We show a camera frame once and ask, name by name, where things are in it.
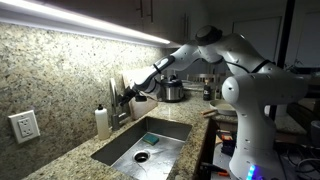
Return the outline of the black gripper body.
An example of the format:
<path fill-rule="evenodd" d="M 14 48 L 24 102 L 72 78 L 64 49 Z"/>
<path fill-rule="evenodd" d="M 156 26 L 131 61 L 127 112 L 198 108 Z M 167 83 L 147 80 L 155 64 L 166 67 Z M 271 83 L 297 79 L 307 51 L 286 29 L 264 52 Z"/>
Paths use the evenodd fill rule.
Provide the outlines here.
<path fill-rule="evenodd" d="M 137 91 L 131 89 L 130 87 L 125 89 L 123 98 L 127 98 L 127 102 L 129 102 L 131 99 L 135 99 L 136 102 L 144 102 L 147 100 L 146 96 L 140 95 Z"/>

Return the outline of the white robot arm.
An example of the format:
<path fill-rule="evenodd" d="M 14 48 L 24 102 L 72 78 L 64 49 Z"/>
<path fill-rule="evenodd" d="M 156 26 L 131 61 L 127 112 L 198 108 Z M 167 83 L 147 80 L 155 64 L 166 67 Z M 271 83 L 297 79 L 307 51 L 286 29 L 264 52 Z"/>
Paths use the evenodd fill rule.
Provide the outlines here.
<path fill-rule="evenodd" d="M 241 35 L 224 36 L 207 25 L 198 30 L 195 39 L 174 53 L 158 60 L 134 79 L 125 90 L 121 104 L 139 92 L 154 94 L 159 90 L 155 76 L 164 70 L 184 70 L 198 59 L 210 63 L 223 60 L 232 75 L 223 82 L 223 98 L 236 110 L 237 140 L 229 162 L 231 173 L 240 180 L 263 178 L 285 180 L 292 172 L 283 168 L 273 150 L 276 133 L 274 121 L 265 115 L 267 105 L 296 102 L 305 97 L 308 85 L 298 75 L 287 72 L 264 59 Z"/>

